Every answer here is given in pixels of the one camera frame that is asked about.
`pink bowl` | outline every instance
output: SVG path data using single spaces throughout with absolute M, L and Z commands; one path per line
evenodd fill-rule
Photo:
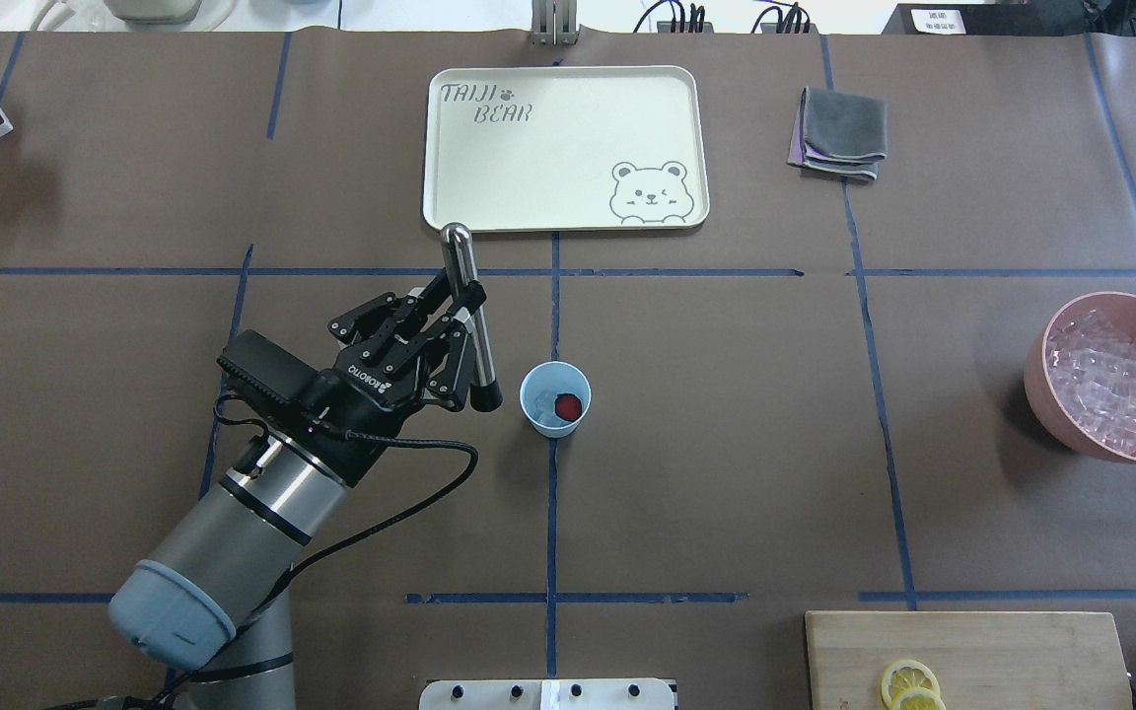
M 1054 392 L 1054 383 L 1050 381 L 1050 368 L 1045 364 L 1045 343 L 1050 337 L 1050 332 L 1055 324 L 1067 324 L 1081 314 L 1091 310 L 1101 310 L 1103 315 L 1116 326 L 1119 332 L 1128 333 L 1136 337 L 1136 295 L 1133 293 L 1118 293 L 1102 291 L 1099 293 L 1087 293 L 1086 295 L 1069 301 L 1063 309 L 1054 315 L 1046 324 L 1044 332 L 1033 342 L 1033 349 L 1028 351 L 1028 360 L 1024 365 L 1024 390 L 1028 393 L 1028 404 L 1033 412 L 1041 419 L 1046 431 L 1053 433 L 1055 438 L 1078 453 L 1086 453 L 1096 459 L 1105 461 L 1117 461 L 1122 463 L 1136 463 L 1136 456 L 1118 452 L 1109 449 L 1102 442 L 1094 441 L 1063 409 L 1059 403 Z

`tray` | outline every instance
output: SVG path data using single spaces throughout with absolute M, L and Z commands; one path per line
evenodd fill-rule
M 473 231 L 686 228 L 708 216 L 682 67 L 454 68 L 428 89 L 423 216 Z

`blue paper cup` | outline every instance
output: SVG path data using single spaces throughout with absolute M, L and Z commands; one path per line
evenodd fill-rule
M 580 417 L 569 423 L 556 415 L 556 398 L 573 394 L 580 400 Z M 577 428 L 590 412 L 590 381 L 568 362 L 553 360 L 537 365 L 519 383 L 519 409 L 542 436 L 560 438 Z

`folded cloth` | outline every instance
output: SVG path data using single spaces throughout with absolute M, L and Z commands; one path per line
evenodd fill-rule
M 875 179 L 887 157 L 887 102 L 807 86 L 792 131 L 790 165 Z

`yellow lemon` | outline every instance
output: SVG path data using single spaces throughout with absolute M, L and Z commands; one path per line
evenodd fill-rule
M 884 699 L 884 707 L 892 707 L 893 700 L 916 687 L 930 691 L 937 698 L 941 696 L 937 675 L 912 658 L 902 658 L 884 669 L 884 675 L 879 676 L 879 696 Z
M 888 710 L 945 710 L 945 702 L 936 693 L 925 687 L 911 687 L 910 691 L 893 698 Z

